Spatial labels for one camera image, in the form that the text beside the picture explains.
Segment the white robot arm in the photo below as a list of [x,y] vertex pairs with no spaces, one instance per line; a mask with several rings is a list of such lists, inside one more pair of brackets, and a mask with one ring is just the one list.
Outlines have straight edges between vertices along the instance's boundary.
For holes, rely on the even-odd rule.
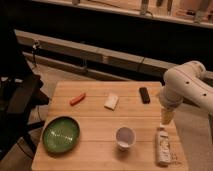
[[172,121],[174,110],[184,98],[213,116],[213,87],[202,81],[205,73],[206,68],[199,61],[174,66],[164,73],[165,85],[159,92],[162,125],[168,125]]

